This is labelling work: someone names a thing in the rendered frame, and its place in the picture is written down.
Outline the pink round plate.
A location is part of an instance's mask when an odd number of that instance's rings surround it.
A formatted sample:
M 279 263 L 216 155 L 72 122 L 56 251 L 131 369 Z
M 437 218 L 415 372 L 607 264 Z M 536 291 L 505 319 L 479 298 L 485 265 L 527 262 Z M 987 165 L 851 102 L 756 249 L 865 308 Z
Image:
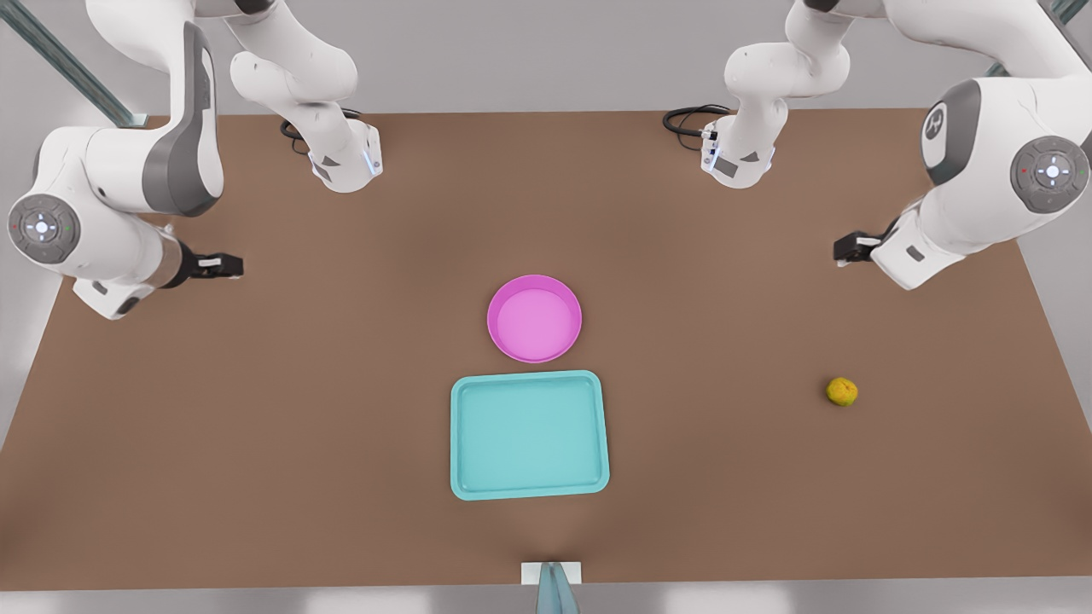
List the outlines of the pink round plate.
M 574 345 L 584 314 L 575 292 L 548 275 L 508 281 L 491 297 L 486 326 L 494 345 L 507 357 L 543 364 Z

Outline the silver frame post with foot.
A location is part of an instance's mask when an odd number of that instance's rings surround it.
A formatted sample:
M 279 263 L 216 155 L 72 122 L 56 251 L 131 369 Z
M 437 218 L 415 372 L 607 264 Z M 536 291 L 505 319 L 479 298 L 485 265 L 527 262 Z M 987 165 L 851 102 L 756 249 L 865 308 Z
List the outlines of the silver frame post with foot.
M 581 614 L 572 589 L 584 583 L 580 562 L 523 562 L 521 583 L 536 587 L 535 614 Z

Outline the turquoise rectangular tray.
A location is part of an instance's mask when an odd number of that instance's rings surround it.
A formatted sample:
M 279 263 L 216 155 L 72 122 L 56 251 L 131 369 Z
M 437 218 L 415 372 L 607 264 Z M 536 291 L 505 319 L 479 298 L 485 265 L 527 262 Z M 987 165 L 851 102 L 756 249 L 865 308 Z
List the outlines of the turquoise rectangular tray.
M 461 378 L 450 430 L 450 487 L 462 501 L 594 494 L 612 479 L 593 371 Z

